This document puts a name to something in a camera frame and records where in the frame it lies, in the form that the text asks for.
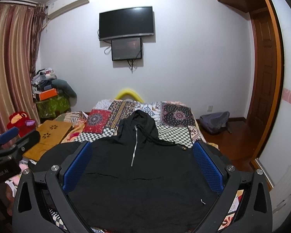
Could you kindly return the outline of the white air conditioner unit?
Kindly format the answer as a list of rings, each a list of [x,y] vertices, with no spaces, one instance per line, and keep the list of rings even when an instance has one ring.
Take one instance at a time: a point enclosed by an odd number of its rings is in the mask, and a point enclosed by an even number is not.
[[[56,0],[48,5],[48,19],[54,19],[89,2],[90,0]]]

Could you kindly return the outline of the brown wooden door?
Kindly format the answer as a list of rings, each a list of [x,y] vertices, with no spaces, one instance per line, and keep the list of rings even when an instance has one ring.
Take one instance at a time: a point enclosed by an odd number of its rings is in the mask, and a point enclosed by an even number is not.
[[[270,12],[250,13],[254,38],[254,79],[247,124],[253,133],[255,153],[267,125],[276,85],[276,41]]]

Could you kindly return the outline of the red striped curtain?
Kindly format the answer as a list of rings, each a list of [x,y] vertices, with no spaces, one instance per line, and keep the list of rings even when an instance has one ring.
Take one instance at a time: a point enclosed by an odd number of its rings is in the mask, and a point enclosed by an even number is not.
[[[0,3],[0,134],[9,116],[25,111],[38,121],[31,80],[46,18],[46,6]]]

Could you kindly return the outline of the white wall socket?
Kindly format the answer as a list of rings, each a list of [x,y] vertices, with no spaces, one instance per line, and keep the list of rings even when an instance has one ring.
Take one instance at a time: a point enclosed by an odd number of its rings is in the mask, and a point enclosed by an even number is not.
[[[212,109],[213,109],[213,106],[209,105],[208,108],[207,108],[207,111],[212,111]]]

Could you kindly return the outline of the yellow curved bed headboard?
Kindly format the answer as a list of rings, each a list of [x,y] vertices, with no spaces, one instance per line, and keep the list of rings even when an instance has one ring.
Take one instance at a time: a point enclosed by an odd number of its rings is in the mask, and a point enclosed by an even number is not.
[[[115,97],[115,99],[124,99],[125,97],[129,97],[134,101],[143,103],[144,100],[133,90],[129,88],[122,89]]]

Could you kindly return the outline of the green patterned storage box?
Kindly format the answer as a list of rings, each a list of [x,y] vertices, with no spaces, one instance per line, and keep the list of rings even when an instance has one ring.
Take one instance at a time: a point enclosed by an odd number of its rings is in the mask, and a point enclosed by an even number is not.
[[[70,102],[64,95],[57,95],[36,102],[40,118],[56,118],[70,109]]]

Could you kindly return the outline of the wall mounted black television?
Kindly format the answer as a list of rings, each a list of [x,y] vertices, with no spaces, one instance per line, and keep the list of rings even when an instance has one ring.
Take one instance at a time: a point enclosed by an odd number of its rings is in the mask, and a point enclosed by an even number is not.
[[[154,17],[151,6],[111,10],[99,14],[99,40],[152,36]]]

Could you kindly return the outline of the grey green pillow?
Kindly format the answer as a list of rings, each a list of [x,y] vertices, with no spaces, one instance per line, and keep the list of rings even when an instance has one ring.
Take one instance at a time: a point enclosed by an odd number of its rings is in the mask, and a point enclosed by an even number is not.
[[[76,92],[72,89],[72,87],[62,79],[54,79],[52,80],[52,86],[58,90],[62,90],[68,97],[77,98]]]

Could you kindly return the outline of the small black wall monitor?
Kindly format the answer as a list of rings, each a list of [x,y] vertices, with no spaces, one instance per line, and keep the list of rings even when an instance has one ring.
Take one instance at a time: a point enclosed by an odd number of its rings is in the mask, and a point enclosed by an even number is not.
[[[112,61],[127,61],[142,58],[141,37],[119,38],[111,41]]]

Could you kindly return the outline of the grey backpack on floor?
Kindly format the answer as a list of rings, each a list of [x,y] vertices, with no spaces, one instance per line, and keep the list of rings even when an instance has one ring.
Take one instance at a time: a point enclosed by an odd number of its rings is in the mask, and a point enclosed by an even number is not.
[[[229,117],[228,111],[211,113],[207,115],[201,115],[199,118],[201,126],[211,135],[216,135],[223,130],[227,130],[231,133],[229,128]]]

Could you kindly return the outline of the pile of clothes and papers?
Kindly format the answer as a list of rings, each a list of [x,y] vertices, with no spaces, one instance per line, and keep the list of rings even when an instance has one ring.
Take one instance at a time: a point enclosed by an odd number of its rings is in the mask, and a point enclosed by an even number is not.
[[[34,94],[39,94],[52,89],[52,81],[55,79],[57,79],[57,76],[52,68],[39,70],[31,81],[32,92]]]

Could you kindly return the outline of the orange box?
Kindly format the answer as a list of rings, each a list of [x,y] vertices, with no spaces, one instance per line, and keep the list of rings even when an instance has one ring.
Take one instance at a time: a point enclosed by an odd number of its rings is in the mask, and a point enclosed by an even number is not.
[[[39,93],[37,96],[37,99],[39,101],[43,101],[43,100],[55,97],[55,96],[57,96],[57,94],[58,94],[57,90],[55,88],[52,88],[50,90],[46,90],[46,91]]]

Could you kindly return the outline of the bamboo lap desk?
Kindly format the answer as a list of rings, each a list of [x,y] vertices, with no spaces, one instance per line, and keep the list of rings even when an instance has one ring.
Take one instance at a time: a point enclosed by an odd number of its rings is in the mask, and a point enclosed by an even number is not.
[[[72,123],[46,120],[37,128],[40,133],[40,141],[23,156],[36,162],[39,161],[44,153],[60,144],[71,129]]]

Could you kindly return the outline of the red plush toy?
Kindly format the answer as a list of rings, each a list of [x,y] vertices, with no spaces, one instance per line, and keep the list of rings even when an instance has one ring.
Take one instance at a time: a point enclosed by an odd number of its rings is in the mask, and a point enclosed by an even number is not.
[[[25,111],[19,111],[9,116],[7,129],[16,127],[19,137],[23,137],[36,129],[36,121],[31,119]]]

